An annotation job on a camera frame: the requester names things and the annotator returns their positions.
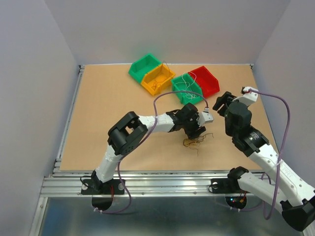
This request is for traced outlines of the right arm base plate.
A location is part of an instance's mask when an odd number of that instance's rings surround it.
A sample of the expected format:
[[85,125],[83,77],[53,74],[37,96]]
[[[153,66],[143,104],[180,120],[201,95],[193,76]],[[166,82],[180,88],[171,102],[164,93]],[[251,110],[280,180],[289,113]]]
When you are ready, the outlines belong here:
[[213,194],[240,194],[242,192],[237,180],[231,178],[214,178],[208,186]]

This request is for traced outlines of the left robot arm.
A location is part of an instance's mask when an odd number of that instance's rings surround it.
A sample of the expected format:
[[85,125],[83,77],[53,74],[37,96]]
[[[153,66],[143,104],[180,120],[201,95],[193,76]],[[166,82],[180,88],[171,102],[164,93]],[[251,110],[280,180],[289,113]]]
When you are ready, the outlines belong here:
[[199,112],[191,103],[157,116],[138,116],[133,111],[128,112],[108,131],[105,155],[91,176],[93,189],[99,194],[109,190],[109,181],[118,162],[134,151],[145,135],[183,129],[189,139],[196,139],[206,131],[204,125],[213,120],[208,108]]

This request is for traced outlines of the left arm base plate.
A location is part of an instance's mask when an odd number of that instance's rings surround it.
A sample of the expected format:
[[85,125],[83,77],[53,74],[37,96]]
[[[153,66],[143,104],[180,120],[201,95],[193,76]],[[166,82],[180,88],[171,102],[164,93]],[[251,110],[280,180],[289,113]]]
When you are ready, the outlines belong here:
[[96,187],[94,182],[89,179],[81,179],[82,195],[123,195],[125,189],[119,179],[111,179],[106,183],[102,183],[100,187]]

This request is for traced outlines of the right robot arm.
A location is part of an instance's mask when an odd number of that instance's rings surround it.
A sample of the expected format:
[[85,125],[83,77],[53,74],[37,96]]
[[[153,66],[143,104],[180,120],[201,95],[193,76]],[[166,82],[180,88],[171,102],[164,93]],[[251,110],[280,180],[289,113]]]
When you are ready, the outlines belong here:
[[303,181],[283,160],[281,151],[275,151],[269,140],[251,125],[252,113],[248,107],[261,93],[251,87],[242,89],[242,96],[225,92],[218,97],[213,110],[224,117],[225,133],[232,143],[255,162],[274,185],[258,179],[243,167],[233,168],[226,179],[214,180],[214,193],[254,194],[281,213],[286,223],[302,232],[315,220],[315,189]]

